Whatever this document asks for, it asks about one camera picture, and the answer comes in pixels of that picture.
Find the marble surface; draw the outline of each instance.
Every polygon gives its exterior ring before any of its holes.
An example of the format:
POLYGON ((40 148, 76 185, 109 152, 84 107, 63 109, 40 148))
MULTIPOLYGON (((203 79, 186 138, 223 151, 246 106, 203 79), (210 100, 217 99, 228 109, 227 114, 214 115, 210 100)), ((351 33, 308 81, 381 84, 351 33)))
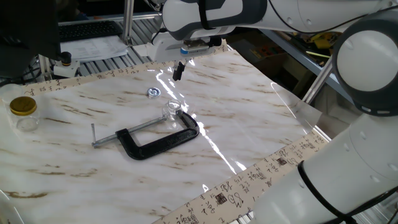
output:
MULTIPOLYGON (((301 138, 320 113, 273 83, 237 52, 35 96, 40 128, 12 132, 1 110, 0 190, 25 223, 152 223, 207 189, 301 138), (149 87, 162 91, 150 100, 149 87), (194 140, 145 161, 97 139, 161 116, 172 98, 200 126, 194 140)), ((181 129, 160 124, 141 144, 181 129)))

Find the glass jar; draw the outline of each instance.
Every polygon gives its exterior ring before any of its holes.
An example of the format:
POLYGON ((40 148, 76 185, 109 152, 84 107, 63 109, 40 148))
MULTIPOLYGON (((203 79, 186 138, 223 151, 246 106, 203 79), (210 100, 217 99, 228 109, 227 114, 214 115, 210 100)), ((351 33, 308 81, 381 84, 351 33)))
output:
POLYGON ((28 96, 21 96, 11 101, 12 125, 22 131, 34 131, 39 127, 39 111, 36 101, 28 96))
POLYGON ((162 114, 167 121, 176 121, 182 115, 181 102, 178 100, 169 100, 162 108, 162 114))

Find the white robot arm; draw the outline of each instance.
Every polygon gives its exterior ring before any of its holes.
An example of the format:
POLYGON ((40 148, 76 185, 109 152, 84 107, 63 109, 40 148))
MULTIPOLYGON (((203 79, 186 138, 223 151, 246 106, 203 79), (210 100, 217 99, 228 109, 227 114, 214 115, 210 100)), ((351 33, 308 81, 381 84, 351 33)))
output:
POLYGON ((334 46, 333 68, 364 115, 265 192, 256 201, 253 223, 325 223, 337 216, 338 222, 355 223, 344 214, 398 186, 396 8, 385 0, 165 2, 162 15, 168 32, 154 38, 152 53, 163 50, 169 60, 208 54, 209 36, 226 34, 237 26, 344 31, 334 46))

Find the black cable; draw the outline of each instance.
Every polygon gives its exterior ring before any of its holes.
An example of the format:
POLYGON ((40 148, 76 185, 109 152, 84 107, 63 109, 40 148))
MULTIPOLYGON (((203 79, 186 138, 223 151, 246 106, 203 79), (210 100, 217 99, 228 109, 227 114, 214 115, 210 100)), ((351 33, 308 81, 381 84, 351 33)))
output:
MULTIPOLYGON (((357 215, 361 212, 364 212, 366 210, 368 210, 369 208, 377 205, 378 203, 381 203, 382 201, 384 201, 385 199, 387 199, 388 197, 390 197, 393 193, 398 191, 398 187, 395 187, 389 191, 387 191, 384 194, 381 194, 375 198, 372 198, 371 200, 365 202, 364 204, 362 204, 361 206, 359 206, 358 208, 355 208, 352 212, 349 212, 347 215, 349 216, 354 216, 357 215)), ((338 218, 328 221, 324 224, 337 224, 337 223, 341 223, 341 220, 339 220, 338 218)))
MULTIPOLYGON (((286 23, 286 22, 283 20, 283 18, 279 15, 279 13, 276 11, 276 9, 275 9, 274 5, 272 4, 271 0, 268 0, 268 2, 269 2, 269 4, 271 5, 271 8, 274 10, 274 12, 275 12, 275 14, 277 15, 277 17, 278 17, 287 27, 291 28, 292 30, 294 30, 294 31, 296 31, 296 32, 302 33, 302 34, 320 34, 320 33, 323 33, 323 32, 328 32, 328 31, 331 31, 331 30, 333 30, 333 29, 336 29, 337 27, 341 27, 342 25, 345 25, 345 24, 347 24, 347 23, 349 23, 349 22, 355 21, 355 20, 357 20, 357 19, 360 19, 360 18, 363 18, 363 17, 369 15, 369 14, 365 14, 365 15, 362 15, 362 16, 355 17, 354 19, 350 19, 350 20, 348 20, 348 21, 346 21, 346 22, 344 22, 344 23, 342 23, 342 24, 339 24, 339 25, 334 26, 334 27, 329 28, 329 29, 325 29, 325 30, 321 30, 321 31, 316 31, 316 32, 304 32, 304 31, 300 31, 300 30, 298 30, 298 29, 295 29, 295 28, 293 28, 292 26, 290 26, 288 23, 286 23)), ((398 6, 388 7, 388 8, 386 8, 386 9, 379 10, 378 12, 388 11, 388 10, 396 9, 396 8, 398 8, 398 6)))
POLYGON ((387 222, 387 224, 391 224, 392 220, 397 216, 397 213, 398 213, 398 208, 396 209, 396 212, 394 212, 390 220, 387 222))
POLYGON ((157 37, 157 35, 158 35, 159 33, 164 33, 164 32, 167 32, 167 29, 166 29, 166 28, 160 28, 160 29, 156 32, 156 34, 155 34, 155 36, 152 38, 152 40, 150 41, 151 44, 152 44, 152 45, 154 44, 154 40, 155 40, 155 38, 157 37))
POLYGON ((5 86, 5 85, 7 85, 7 84, 18 84, 18 85, 20 85, 20 84, 23 84, 24 85, 24 83, 29 83, 29 82, 32 82, 32 81, 34 81, 37 77, 39 77, 40 75, 42 74, 42 71, 39 71, 37 74, 36 74, 36 76, 34 76, 33 78, 29 78, 29 79, 26 79, 26 80, 21 80, 21 78, 18 78, 18 79, 7 79, 7 80, 4 80, 3 82, 1 82, 0 83, 0 87, 3 87, 3 86, 5 86))

